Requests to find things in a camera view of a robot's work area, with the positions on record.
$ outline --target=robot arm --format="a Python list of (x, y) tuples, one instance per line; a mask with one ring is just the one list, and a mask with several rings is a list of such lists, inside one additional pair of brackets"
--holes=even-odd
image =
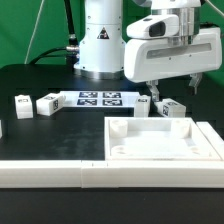
[(147, 82), (158, 100), (157, 80), (191, 75), (190, 85), (196, 88), (201, 72), (221, 66), (220, 29), (200, 29), (203, 1), (134, 1), (151, 5), (151, 15), (127, 28), (133, 38), (125, 48), (124, 71), (129, 80)]

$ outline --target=black tabletop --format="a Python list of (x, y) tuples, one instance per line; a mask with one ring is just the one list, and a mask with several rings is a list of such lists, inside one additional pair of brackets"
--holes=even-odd
[[(161, 98), (187, 107), (194, 121), (208, 121), (224, 136), (223, 87), (204, 76), (196, 96), (189, 77), (160, 80)], [(74, 75), (63, 65), (9, 65), (0, 70), (1, 160), (104, 160), (104, 117), (133, 116), (133, 108), (63, 108), (50, 117), (36, 114), (36, 100), (60, 91), (150, 92), (145, 83), (93, 80)], [(34, 118), (17, 119), (14, 97), (30, 95)], [(151, 105), (150, 116), (159, 116)]]

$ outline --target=black table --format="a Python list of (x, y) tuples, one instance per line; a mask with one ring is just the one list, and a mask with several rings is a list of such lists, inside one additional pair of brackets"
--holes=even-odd
[[(223, 87), (205, 76), (191, 96), (188, 83), (186, 77), (161, 80), (161, 97), (186, 105), (188, 116), (209, 121), (224, 137)], [(63, 108), (49, 118), (34, 113), (33, 119), (17, 120), (14, 96), (31, 95), (35, 102), (61, 90), (149, 94), (144, 83), (90, 80), (66, 66), (6, 66), (0, 70), (0, 119), (6, 127), (0, 160), (104, 160), (104, 117), (132, 116), (132, 109)], [(156, 116), (153, 107), (151, 115)], [(1, 189), (0, 223), (223, 223), (223, 206), (223, 189)]]

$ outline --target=white block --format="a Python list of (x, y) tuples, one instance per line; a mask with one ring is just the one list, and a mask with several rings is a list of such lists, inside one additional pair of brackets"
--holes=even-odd
[(37, 113), (50, 116), (63, 107), (64, 101), (64, 95), (50, 93), (36, 101)]
[(150, 111), (150, 96), (139, 96), (135, 101), (134, 117), (148, 117)]
[(15, 96), (15, 104), (18, 119), (33, 118), (33, 106), (30, 96)]
[(155, 102), (157, 112), (164, 117), (185, 117), (186, 107), (172, 99)]

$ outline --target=green backdrop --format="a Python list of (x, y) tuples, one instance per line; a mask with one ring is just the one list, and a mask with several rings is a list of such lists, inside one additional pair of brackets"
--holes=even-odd
[[(212, 0), (212, 2), (224, 11), (223, 0)], [(40, 3), (41, 0), (1, 0), (0, 67), (24, 63)], [(80, 40), (84, 36), (84, 0), (71, 0), (71, 4), (76, 34)], [(135, 5), (132, 0), (123, 0), (123, 4), (123, 38), (127, 41), (125, 33), (127, 25), (148, 15), (149, 9)], [(224, 19), (208, 5), (202, 6), (201, 21), (212, 21), (224, 32)], [(45, 0), (29, 61), (48, 49), (65, 46), (67, 43), (68, 29), (64, 1)], [(65, 62), (63, 59), (44, 59), (40, 63)], [(224, 63), (218, 72), (222, 71), (224, 71)]]

